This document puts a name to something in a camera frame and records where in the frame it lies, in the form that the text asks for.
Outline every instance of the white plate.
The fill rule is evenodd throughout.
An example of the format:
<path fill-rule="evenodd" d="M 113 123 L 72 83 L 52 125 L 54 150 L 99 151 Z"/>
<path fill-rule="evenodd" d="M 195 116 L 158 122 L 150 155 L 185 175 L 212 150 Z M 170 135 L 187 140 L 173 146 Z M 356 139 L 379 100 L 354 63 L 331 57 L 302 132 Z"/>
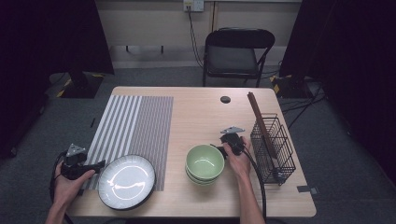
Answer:
<path fill-rule="evenodd" d="M 143 203 L 155 185 L 152 164 L 143 157 L 128 155 L 111 162 L 99 179 L 99 197 L 113 209 L 132 209 Z"/>

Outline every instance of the wooden stick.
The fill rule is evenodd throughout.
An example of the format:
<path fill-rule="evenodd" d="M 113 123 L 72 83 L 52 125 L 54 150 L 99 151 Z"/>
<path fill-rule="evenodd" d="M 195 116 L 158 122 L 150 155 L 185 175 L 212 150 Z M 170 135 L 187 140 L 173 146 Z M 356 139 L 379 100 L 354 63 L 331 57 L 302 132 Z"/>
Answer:
<path fill-rule="evenodd" d="M 253 92 L 249 92 L 247 98 L 250 101 L 251 107 L 253 108 L 254 115 L 256 116 L 257 124 L 262 132 L 262 138 L 264 140 L 265 145 L 268 148 L 268 152 L 273 159 L 276 159 L 274 165 L 277 166 L 277 156 L 276 151 L 274 149 L 274 145 L 271 144 L 270 134 L 265 127 L 264 120 L 262 119 L 262 113 L 260 112 L 259 106 L 257 105 L 256 98 L 254 97 Z"/>

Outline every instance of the human arm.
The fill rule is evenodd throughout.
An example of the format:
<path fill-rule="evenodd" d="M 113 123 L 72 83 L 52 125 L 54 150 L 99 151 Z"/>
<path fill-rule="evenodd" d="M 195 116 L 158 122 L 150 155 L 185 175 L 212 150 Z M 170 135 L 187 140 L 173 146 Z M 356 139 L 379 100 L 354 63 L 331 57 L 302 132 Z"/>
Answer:
<path fill-rule="evenodd" d="M 242 136 L 242 140 L 245 144 L 246 150 L 250 149 L 249 141 Z M 227 152 L 228 160 L 235 174 L 236 181 L 239 190 L 239 202 L 241 209 L 241 224 L 262 224 L 265 223 L 262 217 L 262 211 L 257 204 L 256 197 L 254 195 L 253 187 L 250 181 L 250 160 L 247 155 L 242 153 L 239 156 L 235 156 L 231 147 L 224 143 L 224 150 Z"/>
<path fill-rule="evenodd" d="M 61 165 L 62 163 L 59 163 L 56 167 L 54 199 L 49 209 L 46 224 L 63 223 L 64 214 L 75 199 L 82 184 L 95 173 L 94 170 L 90 170 L 76 180 L 69 180 L 61 175 Z"/>

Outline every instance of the metal utensil holder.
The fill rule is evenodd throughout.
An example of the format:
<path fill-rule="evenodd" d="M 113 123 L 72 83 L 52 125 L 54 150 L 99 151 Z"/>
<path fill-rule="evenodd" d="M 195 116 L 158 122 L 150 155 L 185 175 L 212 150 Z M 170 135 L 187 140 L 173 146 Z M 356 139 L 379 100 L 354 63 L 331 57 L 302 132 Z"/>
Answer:
<path fill-rule="evenodd" d="M 296 169 L 292 158 L 292 146 L 285 128 L 279 122 L 276 114 L 262 114 L 269 140 L 272 144 L 276 158 L 272 158 L 265 144 L 264 137 L 257 122 L 253 126 L 250 139 L 256 156 L 259 172 L 262 174 L 264 184 L 284 184 Z"/>

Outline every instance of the green bowl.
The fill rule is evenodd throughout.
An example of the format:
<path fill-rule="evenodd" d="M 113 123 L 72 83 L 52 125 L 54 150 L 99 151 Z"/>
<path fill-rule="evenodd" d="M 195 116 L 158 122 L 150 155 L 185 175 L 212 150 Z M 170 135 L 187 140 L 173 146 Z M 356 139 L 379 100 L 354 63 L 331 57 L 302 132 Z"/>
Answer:
<path fill-rule="evenodd" d="M 216 181 L 216 179 L 217 179 L 217 177 L 216 177 L 216 178 L 214 178 L 214 179 L 207 180 L 207 181 L 199 180 L 199 179 L 195 178 L 194 176 L 192 176 L 192 175 L 190 174 L 190 172 L 187 170 L 187 166 L 186 166 L 186 174 L 187 174 L 187 176 L 189 177 L 189 180 L 190 180 L 192 183 L 197 184 L 197 185 L 200 185 L 200 186 L 211 185 L 211 184 L 213 184 L 213 183 Z"/>
<path fill-rule="evenodd" d="M 210 181 L 217 178 L 224 168 L 221 152 L 209 145 L 190 149 L 186 159 L 187 171 L 196 179 Z"/>

